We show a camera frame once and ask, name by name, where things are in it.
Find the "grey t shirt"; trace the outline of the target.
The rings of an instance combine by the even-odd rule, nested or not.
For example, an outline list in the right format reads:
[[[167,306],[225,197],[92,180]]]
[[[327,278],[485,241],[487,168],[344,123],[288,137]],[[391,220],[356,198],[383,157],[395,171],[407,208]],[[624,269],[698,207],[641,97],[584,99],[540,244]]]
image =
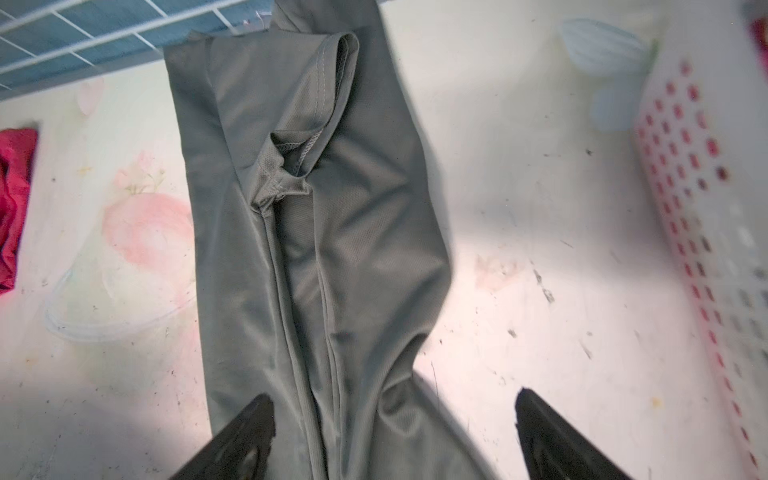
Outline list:
[[[451,270],[378,4],[278,1],[165,65],[213,432],[264,394],[269,479],[488,478],[413,371]]]

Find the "white plastic laundry basket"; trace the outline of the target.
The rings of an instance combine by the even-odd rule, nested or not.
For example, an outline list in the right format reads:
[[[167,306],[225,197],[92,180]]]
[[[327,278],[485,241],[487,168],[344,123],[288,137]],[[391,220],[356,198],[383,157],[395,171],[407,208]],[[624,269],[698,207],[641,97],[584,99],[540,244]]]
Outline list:
[[[677,1],[634,136],[720,389],[767,475],[767,5]]]

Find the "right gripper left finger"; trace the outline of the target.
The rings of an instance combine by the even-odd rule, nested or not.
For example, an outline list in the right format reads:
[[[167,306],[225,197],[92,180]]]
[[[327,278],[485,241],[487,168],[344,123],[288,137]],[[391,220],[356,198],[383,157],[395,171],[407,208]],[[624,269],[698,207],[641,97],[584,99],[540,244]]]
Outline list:
[[[262,480],[275,435],[274,403],[259,394],[171,479]]]

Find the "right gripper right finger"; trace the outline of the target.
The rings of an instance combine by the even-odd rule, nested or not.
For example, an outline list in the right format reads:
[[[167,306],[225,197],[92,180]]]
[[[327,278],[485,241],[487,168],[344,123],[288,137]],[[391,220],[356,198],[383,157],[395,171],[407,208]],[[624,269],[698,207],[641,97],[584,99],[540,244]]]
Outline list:
[[[630,479],[532,389],[520,390],[515,410],[530,479]]]

